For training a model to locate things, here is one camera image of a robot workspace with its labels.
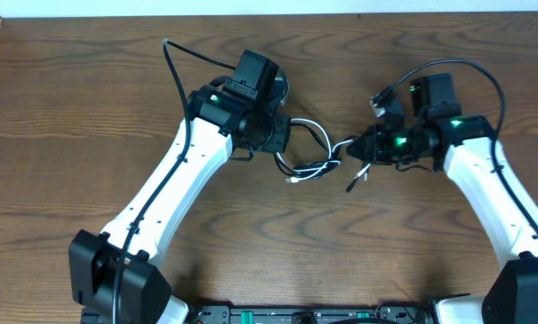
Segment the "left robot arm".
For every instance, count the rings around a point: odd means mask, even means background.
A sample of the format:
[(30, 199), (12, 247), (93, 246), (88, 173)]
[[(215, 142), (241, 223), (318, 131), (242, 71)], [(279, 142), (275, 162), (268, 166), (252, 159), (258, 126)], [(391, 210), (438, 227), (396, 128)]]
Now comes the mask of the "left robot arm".
[(202, 188), (235, 149), (282, 153), (290, 119), (278, 113), (289, 92), (269, 58), (246, 50), (231, 76), (182, 94), (184, 119), (147, 182), (101, 233), (80, 230), (68, 248), (73, 299), (84, 323), (183, 323), (189, 305), (160, 268)]

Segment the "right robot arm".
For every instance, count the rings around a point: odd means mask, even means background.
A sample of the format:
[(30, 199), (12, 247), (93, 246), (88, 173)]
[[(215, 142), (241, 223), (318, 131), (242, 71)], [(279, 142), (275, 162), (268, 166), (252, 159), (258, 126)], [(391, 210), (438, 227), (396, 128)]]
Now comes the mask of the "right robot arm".
[(366, 167), (401, 171), (432, 158), (464, 194), (486, 231), (500, 273), (483, 296), (433, 301), (433, 323), (538, 323), (538, 207), (507, 163), (485, 117), (463, 115), (448, 74), (410, 84), (416, 123), (408, 126), (397, 96), (373, 99), (380, 123), (349, 145)]

